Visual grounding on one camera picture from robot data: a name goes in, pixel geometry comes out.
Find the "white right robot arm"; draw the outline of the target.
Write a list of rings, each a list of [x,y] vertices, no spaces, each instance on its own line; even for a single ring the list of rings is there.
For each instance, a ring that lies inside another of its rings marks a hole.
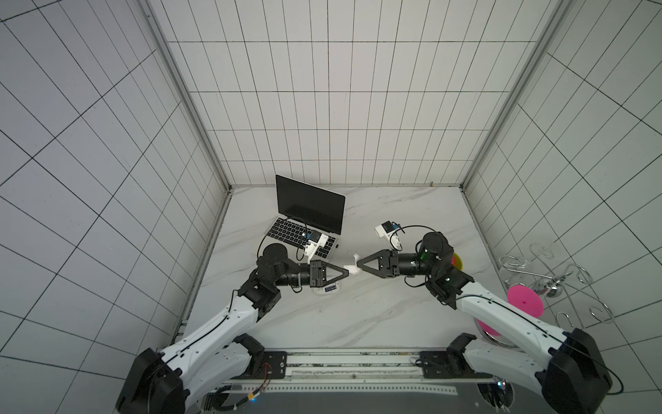
[[[358,259],[362,271],[389,279],[422,276],[443,305],[474,317],[515,344],[498,348],[475,336],[460,338],[460,357],[480,374],[541,395],[558,413],[595,413],[621,379],[611,371],[594,338],[582,329],[564,331],[498,298],[455,267],[446,236],[429,232],[412,253],[383,249]]]

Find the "silver laptop black screen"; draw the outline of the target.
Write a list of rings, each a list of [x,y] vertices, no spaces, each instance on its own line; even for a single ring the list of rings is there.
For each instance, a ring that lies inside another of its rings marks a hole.
[[[335,191],[281,175],[275,177],[278,215],[265,234],[267,243],[282,243],[303,253],[308,235],[316,230],[329,237],[316,259],[328,260],[337,249],[347,198]]]

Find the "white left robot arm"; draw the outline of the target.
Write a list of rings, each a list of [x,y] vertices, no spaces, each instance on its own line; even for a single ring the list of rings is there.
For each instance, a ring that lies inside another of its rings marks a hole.
[[[257,267],[228,305],[207,323],[163,350],[147,348],[132,364],[116,403],[119,413],[185,413],[220,385],[262,369],[263,346],[248,334],[281,299],[281,286],[323,288],[360,272],[324,260],[297,263],[279,243],[267,246]]]

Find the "white wireless mouse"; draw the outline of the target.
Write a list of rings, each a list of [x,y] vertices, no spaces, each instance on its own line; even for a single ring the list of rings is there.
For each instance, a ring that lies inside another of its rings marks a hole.
[[[361,273],[361,269],[358,267],[358,260],[360,259],[360,256],[355,254],[353,258],[354,258],[354,264],[345,265],[343,268],[346,269],[350,275],[357,275]]]

